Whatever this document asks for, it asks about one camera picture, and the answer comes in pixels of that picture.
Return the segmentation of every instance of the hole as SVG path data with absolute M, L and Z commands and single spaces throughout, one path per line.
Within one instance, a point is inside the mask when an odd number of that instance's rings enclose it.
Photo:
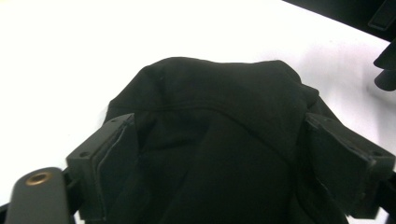
M 87 157 L 87 156 L 89 156 L 91 153 L 89 153 L 89 152 L 81 152 L 81 153 L 79 153 L 79 156 L 80 157 Z
M 29 177 L 29 179 L 26 180 L 26 185 L 28 186 L 39 185 L 49 180 L 50 177 L 51 174 L 48 172 L 32 175 Z
M 372 151 L 372 154 L 373 154 L 373 156 L 377 156 L 377 157 L 382 156 L 382 154 L 380 152 L 377 152 L 377 151 Z

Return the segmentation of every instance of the white surface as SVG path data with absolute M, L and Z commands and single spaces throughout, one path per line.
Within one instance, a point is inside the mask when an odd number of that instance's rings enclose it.
M 386 41 L 276 0 L 144 2 L 0 0 L 0 204 L 22 175 L 64 168 L 139 69 L 171 56 L 282 60 L 347 127 L 396 153 L 395 92 L 373 83 Z

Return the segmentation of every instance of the black fabric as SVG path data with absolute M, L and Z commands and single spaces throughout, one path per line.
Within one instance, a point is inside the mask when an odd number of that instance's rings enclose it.
M 106 115 L 135 113 L 139 145 L 107 223 L 347 223 L 312 172 L 306 112 L 335 119 L 281 61 L 143 68 Z

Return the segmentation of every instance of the black cloth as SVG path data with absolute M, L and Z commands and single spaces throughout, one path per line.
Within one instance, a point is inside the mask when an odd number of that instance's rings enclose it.
M 312 172 L 307 112 L 335 119 L 281 61 L 146 66 L 106 114 L 134 113 L 139 145 L 108 223 L 347 223 Z

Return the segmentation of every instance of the brass insert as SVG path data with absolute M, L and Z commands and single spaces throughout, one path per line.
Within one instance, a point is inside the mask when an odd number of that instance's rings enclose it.
M 51 178 L 51 173 L 49 172 L 43 172 L 43 173 L 38 173 L 35 175 L 30 176 L 26 180 L 26 185 L 28 186 L 34 186 L 34 185 L 39 185 Z

